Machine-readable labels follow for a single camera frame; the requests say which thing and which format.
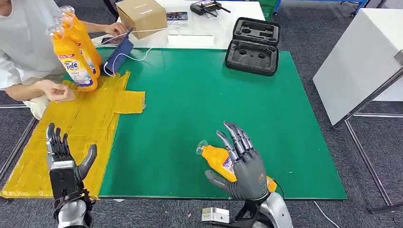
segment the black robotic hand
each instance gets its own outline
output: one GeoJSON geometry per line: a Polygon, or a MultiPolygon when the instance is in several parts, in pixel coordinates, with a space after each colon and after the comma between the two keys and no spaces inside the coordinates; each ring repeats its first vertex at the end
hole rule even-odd
{"type": "Polygon", "coordinates": [[[237,181],[229,182],[211,170],[205,172],[206,177],[235,199],[261,200],[267,197],[269,192],[266,185],[266,171],[259,152],[253,148],[245,131],[234,123],[225,121],[224,125],[230,132],[233,145],[224,133],[217,131],[217,135],[228,150],[237,181]]]}
{"type": "Polygon", "coordinates": [[[79,194],[84,189],[83,180],[97,155],[96,145],[90,145],[88,154],[80,165],[76,165],[70,154],[67,134],[60,137],[60,128],[50,123],[46,130],[46,160],[49,168],[53,197],[60,199],[70,194],[79,194]]]}

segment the green table surface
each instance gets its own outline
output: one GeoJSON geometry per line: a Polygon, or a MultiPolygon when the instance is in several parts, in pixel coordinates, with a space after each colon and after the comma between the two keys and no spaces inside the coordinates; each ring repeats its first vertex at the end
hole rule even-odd
{"type": "MultiPolygon", "coordinates": [[[[99,50],[104,59],[112,51],[99,50]]],[[[99,196],[227,198],[195,154],[203,139],[222,147],[215,132],[226,133],[227,120],[246,130],[287,199],[346,199],[290,53],[280,52],[273,77],[228,69],[224,58],[225,50],[153,49],[145,62],[125,61],[126,89],[145,91],[146,108],[120,116],[99,196]]]]}

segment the cable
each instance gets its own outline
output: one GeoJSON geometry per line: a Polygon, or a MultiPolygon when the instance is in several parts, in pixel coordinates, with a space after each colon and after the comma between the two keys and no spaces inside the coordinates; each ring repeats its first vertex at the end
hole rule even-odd
{"type": "Polygon", "coordinates": [[[94,205],[96,203],[96,201],[97,201],[96,197],[95,196],[90,196],[89,198],[92,200],[91,205],[94,205]]]}
{"type": "Polygon", "coordinates": [[[319,209],[319,211],[322,213],[323,216],[325,216],[325,218],[327,220],[329,220],[331,223],[333,223],[333,225],[335,225],[337,228],[340,228],[334,221],[332,221],[323,211],[322,209],[319,207],[319,205],[314,201],[315,205],[317,206],[317,208],[319,209]]]}
{"type": "Polygon", "coordinates": [[[6,203],[3,204],[2,206],[6,205],[6,204],[9,202],[9,199],[6,199],[6,200],[7,200],[6,203]]]}
{"type": "Polygon", "coordinates": [[[126,55],[126,54],[119,53],[119,54],[117,54],[117,56],[115,57],[115,59],[114,59],[114,61],[113,61],[113,63],[112,63],[112,73],[113,73],[113,75],[110,75],[110,74],[106,71],[106,65],[108,64],[108,62],[106,62],[106,63],[104,64],[104,71],[105,71],[105,73],[106,73],[107,75],[113,77],[113,76],[115,76],[115,61],[117,60],[117,58],[118,58],[119,56],[126,56],[126,57],[128,57],[128,58],[130,58],[130,59],[132,59],[132,60],[134,60],[134,61],[144,61],[145,58],[147,58],[148,52],[151,51],[151,49],[153,49],[153,48],[150,47],[150,48],[145,52],[145,55],[144,55],[144,57],[143,57],[142,59],[135,59],[135,58],[130,57],[130,56],[126,55]]]}
{"type": "MultiPolygon", "coordinates": [[[[132,31],[132,33],[134,33],[134,32],[152,32],[152,31],[159,31],[159,30],[164,30],[164,29],[166,29],[166,28],[167,28],[167,27],[165,27],[165,28],[158,28],[158,29],[150,29],[150,30],[132,31]]],[[[112,38],[110,38],[110,39],[108,39],[108,40],[105,40],[105,41],[102,42],[100,45],[95,46],[95,48],[98,48],[98,47],[102,46],[103,44],[105,44],[105,43],[107,43],[107,42],[109,42],[109,41],[112,41],[112,40],[114,40],[114,39],[116,39],[116,38],[118,38],[118,37],[124,36],[124,35],[126,35],[127,33],[128,33],[128,32],[123,33],[123,34],[120,34],[120,35],[115,36],[115,37],[112,37],[112,38]]]]}
{"type": "Polygon", "coordinates": [[[281,193],[283,193],[283,199],[284,199],[284,191],[283,191],[283,188],[277,183],[277,181],[276,181],[275,179],[273,179],[273,181],[274,181],[274,183],[276,183],[276,184],[278,185],[278,187],[280,188],[281,193]]]}

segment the gray carpet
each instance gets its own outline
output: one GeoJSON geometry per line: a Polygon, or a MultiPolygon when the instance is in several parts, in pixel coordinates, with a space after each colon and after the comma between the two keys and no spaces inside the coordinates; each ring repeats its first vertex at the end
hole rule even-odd
{"type": "MultiPolygon", "coordinates": [[[[113,16],[101,1],[57,0],[77,9],[77,15],[96,23],[111,23],[113,16]]],[[[307,92],[322,134],[332,154],[349,200],[319,202],[323,211],[342,228],[398,228],[403,224],[403,213],[371,215],[368,208],[382,206],[383,200],[372,181],[347,130],[331,127],[325,110],[313,85],[312,77],[351,22],[353,6],[338,2],[287,2],[274,18],[282,25],[279,49],[289,50],[307,92]]],[[[0,104],[10,100],[0,94],[0,104]]],[[[374,103],[367,110],[403,113],[400,103],[374,103]]],[[[27,110],[0,112],[0,165],[14,147],[20,133],[29,121],[27,110]]],[[[403,132],[401,120],[354,118],[351,121],[364,148],[373,160],[392,200],[403,201],[401,150],[403,132]]],[[[288,201],[288,209],[296,228],[332,228],[312,202],[288,201]]],[[[242,206],[238,201],[203,200],[101,200],[93,214],[96,227],[207,227],[199,223],[202,207],[216,206],[230,209],[232,214],[242,206]]],[[[15,199],[0,207],[0,227],[52,227],[52,201],[48,199],[15,199]]]]}

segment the tide logo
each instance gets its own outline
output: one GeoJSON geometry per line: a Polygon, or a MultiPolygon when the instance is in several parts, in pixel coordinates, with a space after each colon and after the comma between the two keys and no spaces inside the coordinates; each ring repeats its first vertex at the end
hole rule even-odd
{"type": "Polygon", "coordinates": [[[64,66],[66,67],[66,70],[78,70],[79,69],[78,61],[76,61],[76,60],[66,61],[66,62],[64,62],[64,66]]]}

